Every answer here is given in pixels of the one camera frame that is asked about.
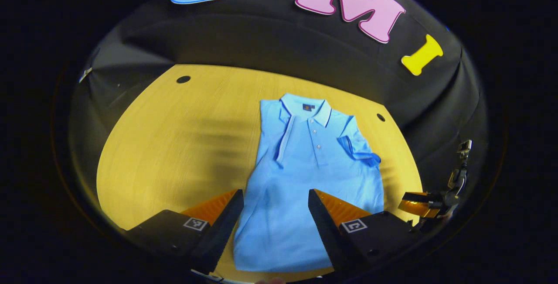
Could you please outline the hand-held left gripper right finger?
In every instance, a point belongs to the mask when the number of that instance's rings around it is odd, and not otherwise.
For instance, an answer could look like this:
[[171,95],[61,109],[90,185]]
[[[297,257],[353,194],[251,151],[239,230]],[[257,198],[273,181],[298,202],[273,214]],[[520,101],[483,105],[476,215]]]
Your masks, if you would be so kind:
[[309,190],[308,207],[336,276],[381,268],[421,239],[389,211],[371,214],[319,189]]

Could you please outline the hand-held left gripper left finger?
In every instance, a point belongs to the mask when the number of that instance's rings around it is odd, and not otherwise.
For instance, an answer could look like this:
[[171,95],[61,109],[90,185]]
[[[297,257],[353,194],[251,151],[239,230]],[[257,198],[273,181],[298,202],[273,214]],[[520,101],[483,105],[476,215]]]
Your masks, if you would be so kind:
[[162,210],[127,230],[127,238],[167,263],[209,274],[244,206],[243,191],[233,189],[181,212]]

